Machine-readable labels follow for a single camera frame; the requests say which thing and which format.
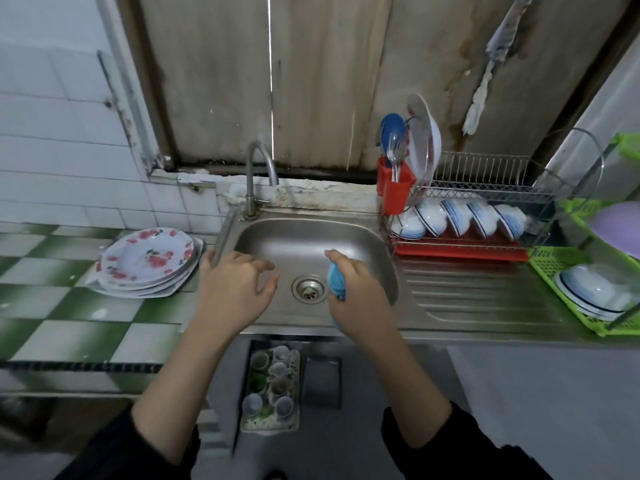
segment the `forearm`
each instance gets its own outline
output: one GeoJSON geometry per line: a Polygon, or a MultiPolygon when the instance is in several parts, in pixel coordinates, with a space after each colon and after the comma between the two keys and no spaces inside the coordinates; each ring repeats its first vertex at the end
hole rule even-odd
{"type": "Polygon", "coordinates": [[[169,361],[132,409],[140,435],[173,464],[180,463],[228,334],[211,338],[203,321],[194,319],[169,361]]]}
{"type": "Polygon", "coordinates": [[[376,369],[407,445],[420,448],[451,415],[451,404],[393,329],[361,343],[376,369]]]}

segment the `person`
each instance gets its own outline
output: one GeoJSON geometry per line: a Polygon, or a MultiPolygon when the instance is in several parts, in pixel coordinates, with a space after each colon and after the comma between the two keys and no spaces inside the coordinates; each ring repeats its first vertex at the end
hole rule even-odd
{"type": "MultiPolygon", "coordinates": [[[[396,329],[379,282],[361,262],[326,251],[346,283],[346,298],[328,297],[340,329],[372,362],[390,408],[382,437],[407,479],[550,478],[523,450],[494,446],[471,414],[450,403],[422,370],[396,329]]],[[[196,313],[139,400],[98,432],[58,476],[71,479],[187,479],[200,445],[196,418],[229,343],[269,306],[278,285],[273,263],[236,251],[211,264],[204,255],[196,313]]]]}

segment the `person's left hand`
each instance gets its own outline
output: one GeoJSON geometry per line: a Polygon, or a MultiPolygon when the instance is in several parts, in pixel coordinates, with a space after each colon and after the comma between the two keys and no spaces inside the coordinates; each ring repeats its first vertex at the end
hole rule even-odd
{"type": "Polygon", "coordinates": [[[232,251],[213,267],[213,251],[200,262],[198,305],[194,321],[204,330],[232,339],[255,322],[269,306],[278,288],[278,275],[269,277],[258,291],[258,277],[272,271],[275,265],[265,259],[232,251]]]}

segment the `blue sponge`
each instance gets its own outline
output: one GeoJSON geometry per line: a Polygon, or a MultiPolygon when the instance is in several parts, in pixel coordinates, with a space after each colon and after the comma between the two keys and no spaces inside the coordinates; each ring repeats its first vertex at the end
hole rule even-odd
{"type": "Polygon", "coordinates": [[[344,301],[347,286],[344,284],[344,276],[333,261],[331,261],[331,266],[329,266],[329,274],[326,277],[326,282],[329,284],[331,292],[336,295],[340,301],[344,301]]]}

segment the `sink drain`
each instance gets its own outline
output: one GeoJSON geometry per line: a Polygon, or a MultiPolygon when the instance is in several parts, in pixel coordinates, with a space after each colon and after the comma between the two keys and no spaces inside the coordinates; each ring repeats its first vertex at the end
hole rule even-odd
{"type": "Polygon", "coordinates": [[[293,281],[291,291],[293,296],[302,303],[313,305],[320,303],[326,298],[327,286],[324,284],[320,276],[309,274],[308,276],[300,276],[293,281]]]}

